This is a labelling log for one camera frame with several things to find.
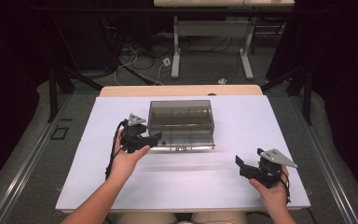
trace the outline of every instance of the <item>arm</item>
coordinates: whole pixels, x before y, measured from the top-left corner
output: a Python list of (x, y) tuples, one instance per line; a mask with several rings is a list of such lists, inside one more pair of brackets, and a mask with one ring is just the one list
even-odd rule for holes
[[(282, 171), (289, 176), (286, 166), (282, 166)], [(284, 183), (287, 182), (287, 176), (282, 175)], [(261, 200), (275, 224), (296, 223), (287, 210), (286, 189), (281, 182), (270, 189), (267, 189), (255, 179), (249, 180), (249, 183), (260, 193)]]
[(135, 169), (136, 162), (150, 149), (146, 146), (132, 154), (120, 150), (121, 134), (122, 132), (119, 132), (117, 136), (115, 153), (119, 152), (112, 164), (110, 176), (62, 223), (103, 223), (113, 202)]

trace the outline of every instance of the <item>desk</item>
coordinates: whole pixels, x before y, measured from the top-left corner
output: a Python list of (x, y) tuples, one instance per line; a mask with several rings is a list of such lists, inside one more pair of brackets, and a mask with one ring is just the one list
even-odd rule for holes
[[(154, 0), (155, 7), (291, 7), (294, 0)], [(179, 21), (173, 17), (172, 78), (179, 78), (179, 35), (230, 35), (245, 36), (240, 49), (243, 71), (247, 79), (253, 79), (248, 52), (255, 29), (255, 18), (248, 21)]]
[[(161, 96), (164, 88), (171, 90), (170, 96)], [(91, 111), (56, 209), (72, 212), (104, 182), (115, 129), (130, 113), (147, 119), (151, 100), (205, 99), (212, 104), (215, 149), (150, 151), (138, 162), (111, 212), (263, 210), (258, 192), (239, 175), (235, 155), (253, 166), (259, 161), (258, 147), (277, 148), (291, 156), (267, 96), (252, 85), (104, 88)], [(289, 172), (289, 208), (309, 207), (297, 170), (289, 168)]]

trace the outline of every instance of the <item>transparent storage container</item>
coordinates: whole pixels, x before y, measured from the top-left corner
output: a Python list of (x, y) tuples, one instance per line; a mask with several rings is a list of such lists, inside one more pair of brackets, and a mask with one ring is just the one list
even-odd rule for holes
[(154, 150), (214, 149), (209, 100), (152, 101), (147, 127), (149, 135), (162, 132)]

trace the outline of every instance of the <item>white desk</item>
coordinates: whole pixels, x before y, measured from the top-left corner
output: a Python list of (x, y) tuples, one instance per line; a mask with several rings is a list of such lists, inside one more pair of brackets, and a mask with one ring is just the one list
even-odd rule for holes
[[(235, 163), (238, 155), (257, 166), (258, 147), (277, 148), (291, 158), (263, 95), (98, 97), (56, 209), (72, 212), (104, 182), (116, 127), (130, 113), (147, 119), (152, 100), (197, 99), (211, 100), (216, 148), (197, 153), (150, 151), (138, 162), (111, 212), (263, 210), (260, 195), (239, 175)], [(289, 173), (289, 209), (309, 207), (297, 170), (289, 168)]]
[[(154, 0), (155, 7), (291, 7), (294, 0)], [(179, 78), (179, 35), (245, 36), (240, 49), (243, 71), (253, 79), (248, 52), (255, 29), (255, 18), (249, 21), (179, 21), (173, 17), (172, 78)]]

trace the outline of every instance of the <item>dark background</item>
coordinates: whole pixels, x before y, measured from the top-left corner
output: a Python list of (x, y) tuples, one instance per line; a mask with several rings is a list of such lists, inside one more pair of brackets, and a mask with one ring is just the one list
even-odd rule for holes
[[(0, 169), (34, 115), (39, 97), (36, 87), (48, 80), (46, 52), (33, 22), (27, 19), (18, 2), (0, 1)], [(30, 2), (46, 4), (39, 0)], [(71, 6), (74, 2), (50, 0), (60, 6)], [(318, 35), (329, 37), (313, 58), (313, 90), (324, 98), (337, 150), (358, 180), (358, 3), (353, 2), (297, 0), (299, 8), (333, 7), (338, 16), (289, 21), (267, 77), (277, 78), (302, 64)], [(150, 7), (152, 1), (141, 3)], [(76, 6), (95, 7), (96, 3), (82, 0), (76, 1)], [(141, 17), (143, 29), (124, 32), (145, 46), (150, 44), (150, 34), (162, 30), (166, 22), (171, 23), (162, 18)], [(334, 25), (325, 25), (330, 20)], [(109, 60), (112, 46), (100, 18), (56, 16), (41, 17), (40, 21), (60, 63), (75, 69), (104, 69), (114, 63)]]

